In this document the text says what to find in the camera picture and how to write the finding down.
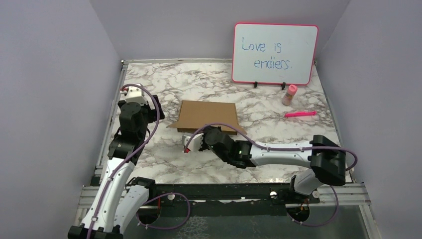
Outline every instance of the screw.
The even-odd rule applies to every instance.
[[[312,196],[313,196],[314,198],[319,198],[319,192],[318,192],[318,191],[313,191],[313,192],[312,192]]]
[[[276,197],[277,197],[277,193],[274,191],[271,191],[270,198],[276,198]]]

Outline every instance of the handwritten text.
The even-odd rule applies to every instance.
[[[266,43],[263,42],[252,42],[249,43],[242,37],[242,50],[249,51],[249,52],[265,52],[266,50],[270,50],[270,48],[266,48]],[[274,43],[274,54],[281,54],[282,53],[282,44],[280,42]],[[253,65],[256,68],[260,69],[280,69],[280,70],[287,70],[291,68],[290,60],[276,60],[275,56],[271,56],[270,59],[264,60],[255,60]]]

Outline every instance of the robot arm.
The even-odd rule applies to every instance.
[[[164,119],[161,104],[157,96],[153,97],[158,103],[158,109],[150,108],[139,88],[128,87],[126,101],[118,102],[121,111],[118,130],[120,134],[117,132],[110,143],[104,179],[81,225],[70,228],[69,239],[86,239],[90,226],[92,227],[91,239],[122,239],[124,230],[139,207],[152,196],[150,192],[153,190],[153,185],[134,185],[120,202],[126,181],[134,170],[143,149],[120,168],[119,165],[145,141],[148,124]],[[110,175],[117,168],[119,168],[118,172],[111,178]]]
[[[184,135],[184,145],[190,135]],[[189,151],[210,149],[224,162],[237,168],[256,167],[266,164],[297,165],[308,168],[293,176],[292,190],[300,195],[310,195],[317,187],[327,184],[342,186],[345,180],[345,153],[337,150],[274,151],[268,148],[302,148],[310,146],[339,147],[322,135],[314,135],[310,142],[291,144],[266,144],[257,142],[262,149],[246,140],[233,140],[218,127],[207,127],[189,144]]]

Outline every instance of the white marble pattern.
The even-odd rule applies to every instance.
[[[280,86],[235,84],[231,81],[231,63],[132,63],[127,83],[141,83],[157,94],[166,118],[160,121],[153,139],[147,144],[131,177],[155,179],[157,183],[258,183],[289,182],[305,168],[292,165],[265,165],[238,169],[224,163],[212,152],[182,152],[182,134],[166,128],[177,121],[182,100],[236,103],[240,125],[255,141],[289,143],[311,140],[322,134],[338,143],[331,113],[315,67],[311,82],[299,87],[290,106],[284,106],[285,93]],[[316,116],[289,118],[284,113],[317,111]],[[113,125],[113,134],[119,127]]]

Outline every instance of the whiteboard stand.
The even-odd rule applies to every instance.
[[[258,87],[258,82],[257,81],[255,81],[253,83],[253,88],[256,88],[256,87]],[[281,90],[282,91],[284,90],[285,87],[286,87],[286,82],[281,83]]]

